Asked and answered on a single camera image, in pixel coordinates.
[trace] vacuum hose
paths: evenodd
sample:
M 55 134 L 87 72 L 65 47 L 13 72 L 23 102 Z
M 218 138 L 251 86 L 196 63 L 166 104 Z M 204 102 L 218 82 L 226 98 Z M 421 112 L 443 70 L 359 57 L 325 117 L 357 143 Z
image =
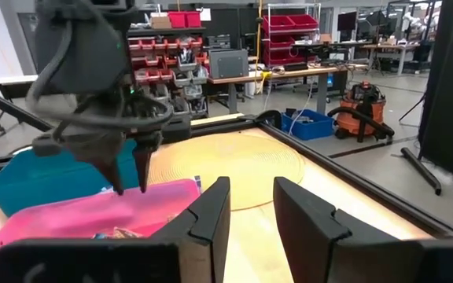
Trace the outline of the vacuum hose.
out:
M 391 129 L 391 127 L 389 127 L 386 124 L 381 125 L 381 124 L 375 122 L 369 116 L 362 114 L 361 112 L 359 112 L 358 110 L 356 110 L 354 108 L 343 107 L 343 106 L 335 108 L 335 109 L 331 110 L 330 112 L 328 112 L 328 117 L 333 117 L 335 114 L 340 113 L 340 112 L 346 112 L 346 113 L 351 114 L 354 118 L 366 122 L 368 125 L 372 126 L 375 130 L 378 130 L 381 133 L 386 134 L 388 137 L 392 137 L 394 135 L 394 130 Z

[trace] teal plastic container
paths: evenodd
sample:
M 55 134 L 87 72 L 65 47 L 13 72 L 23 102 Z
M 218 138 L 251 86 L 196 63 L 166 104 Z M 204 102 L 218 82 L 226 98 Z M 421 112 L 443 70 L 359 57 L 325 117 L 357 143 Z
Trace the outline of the teal plastic container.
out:
M 125 189 L 138 187 L 132 149 L 125 143 L 117 157 Z M 56 156 L 37 157 L 32 150 L 17 154 L 0 171 L 0 208 L 6 216 L 40 204 L 100 193 L 111 185 L 91 165 L 75 161 L 63 150 Z

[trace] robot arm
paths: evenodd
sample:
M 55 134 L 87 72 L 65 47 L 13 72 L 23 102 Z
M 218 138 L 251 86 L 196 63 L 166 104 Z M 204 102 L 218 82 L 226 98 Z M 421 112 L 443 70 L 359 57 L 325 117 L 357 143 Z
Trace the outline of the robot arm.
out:
M 95 166 L 123 193 L 116 155 L 126 138 L 139 185 L 145 192 L 149 159 L 162 141 L 161 130 L 172 108 L 143 95 L 134 79 L 126 33 L 137 13 L 133 0 L 38 0 L 36 53 L 39 77 L 28 91 L 29 108 L 60 121 L 51 134 L 33 141 L 39 156 L 69 150 L 78 161 Z M 52 86 L 76 94 L 73 113 L 40 103 Z

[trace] wooden table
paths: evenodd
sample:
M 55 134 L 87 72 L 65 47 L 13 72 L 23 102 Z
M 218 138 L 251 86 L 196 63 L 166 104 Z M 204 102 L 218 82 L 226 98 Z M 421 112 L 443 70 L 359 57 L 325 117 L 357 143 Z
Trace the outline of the wooden table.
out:
M 241 114 L 201 119 L 192 121 L 192 123 L 207 123 L 239 115 Z M 242 133 L 273 139 L 259 129 L 245 130 Z M 323 200 L 399 239 L 431 238 L 406 219 L 352 188 L 317 164 L 305 158 L 304 164 L 305 175 L 300 186 Z M 0 228 L 5 221 L 6 217 L 0 210 Z M 225 282 L 293 282 L 278 235 L 272 203 L 231 213 Z
M 272 79 L 290 79 L 298 77 L 307 77 L 311 75 L 317 75 L 319 77 L 318 82 L 318 103 L 317 112 L 326 114 L 326 92 L 328 90 L 328 74 L 334 72 L 347 71 L 348 68 L 354 69 L 365 69 L 367 66 L 363 64 L 349 64 L 344 67 L 319 67 L 310 66 L 307 70 L 284 72 L 282 74 L 272 73 L 268 80 L 268 93 L 271 92 L 271 80 Z M 228 79 L 213 79 L 208 78 L 208 82 L 211 84 L 228 84 L 228 108 L 230 114 L 237 113 L 237 92 L 235 90 L 236 83 L 250 83 L 261 81 L 263 77 L 261 72 L 257 72 L 256 75 L 243 76 L 237 78 Z
M 386 50 L 399 50 L 401 52 L 400 64 L 398 65 L 398 75 L 403 74 L 403 66 L 405 65 L 405 57 L 407 56 L 407 50 L 414 50 L 419 47 L 419 44 L 408 44 L 408 45 L 389 45 L 389 44 L 369 44 L 362 46 L 361 48 L 370 50 L 370 59 L 368 60 L 368 69 L 374 64 L 375 50 L 386 49 Z

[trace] shop vacuum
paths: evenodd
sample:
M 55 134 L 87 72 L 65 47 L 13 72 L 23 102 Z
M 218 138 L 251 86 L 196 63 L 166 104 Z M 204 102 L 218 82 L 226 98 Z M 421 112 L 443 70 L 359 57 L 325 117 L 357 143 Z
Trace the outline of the shop vacuum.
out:
M 339 139 L 357 136 L 358 142 L 363 142 L 365 136 L 377 140 L 391 138 L 394 130 L 384 123 L 385 102 L 385 96 L 375 85 L 366 81 L 354 85 L 342 98 L 341 106 L 328 112 L 329 117 L 337 115 L 335 136 Z

